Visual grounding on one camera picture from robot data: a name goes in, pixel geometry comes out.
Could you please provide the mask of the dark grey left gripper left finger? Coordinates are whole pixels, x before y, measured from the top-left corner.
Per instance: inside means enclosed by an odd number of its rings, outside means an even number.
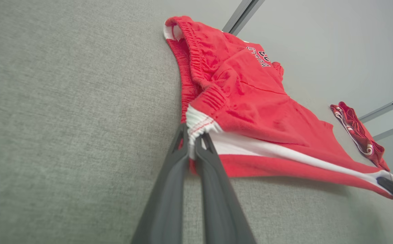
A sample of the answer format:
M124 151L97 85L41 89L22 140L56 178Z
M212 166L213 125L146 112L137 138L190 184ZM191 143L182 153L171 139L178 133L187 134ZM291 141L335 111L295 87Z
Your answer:
M182 244L183 187L189 170L189 136L181 124L174 136L131 244Z

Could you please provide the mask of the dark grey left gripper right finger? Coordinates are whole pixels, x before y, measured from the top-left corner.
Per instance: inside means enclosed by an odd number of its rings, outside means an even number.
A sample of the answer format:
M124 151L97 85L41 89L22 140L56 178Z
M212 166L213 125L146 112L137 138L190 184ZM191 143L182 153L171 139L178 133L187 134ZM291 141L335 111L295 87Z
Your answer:
M257 244L207 133L195 141L195 168L201 177L205 244Z

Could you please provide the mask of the red basketball jersey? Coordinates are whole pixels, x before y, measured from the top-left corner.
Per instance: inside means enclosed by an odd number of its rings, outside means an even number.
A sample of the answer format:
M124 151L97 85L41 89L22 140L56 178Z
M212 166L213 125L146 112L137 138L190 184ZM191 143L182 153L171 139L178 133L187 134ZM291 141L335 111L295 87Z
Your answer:
M330 105L334 116L340 121L356 144L358 150L373 164L382 170L390 171L384 159L385 148L373 139L365 125L359 120L353 108L344 102Z

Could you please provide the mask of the red shorts with white stripe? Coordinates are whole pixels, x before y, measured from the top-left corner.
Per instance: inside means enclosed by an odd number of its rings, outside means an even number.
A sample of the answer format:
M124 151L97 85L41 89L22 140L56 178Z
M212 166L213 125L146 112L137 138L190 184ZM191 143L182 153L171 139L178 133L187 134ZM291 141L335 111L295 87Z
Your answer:
M229 177L311 179L393 199L377 181L393 174L351 159L333 126L288 96L282 66L259 44L188 16L169 18L163 31L181 75L192 168L195 140L209 133Z

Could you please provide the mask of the grey metal side frame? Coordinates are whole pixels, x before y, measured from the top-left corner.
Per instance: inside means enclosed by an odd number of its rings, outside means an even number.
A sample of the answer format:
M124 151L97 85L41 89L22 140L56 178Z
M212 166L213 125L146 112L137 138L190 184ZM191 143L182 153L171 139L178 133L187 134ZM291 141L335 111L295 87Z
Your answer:
M360 117L359 120L375 141L393 135L393 102Z

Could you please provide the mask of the grey partition post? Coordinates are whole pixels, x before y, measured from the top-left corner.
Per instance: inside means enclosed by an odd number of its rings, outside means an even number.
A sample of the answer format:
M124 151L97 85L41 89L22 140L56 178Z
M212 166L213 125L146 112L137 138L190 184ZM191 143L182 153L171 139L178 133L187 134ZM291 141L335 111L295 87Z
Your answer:
M222 32L237 36L266 0L242 0Z

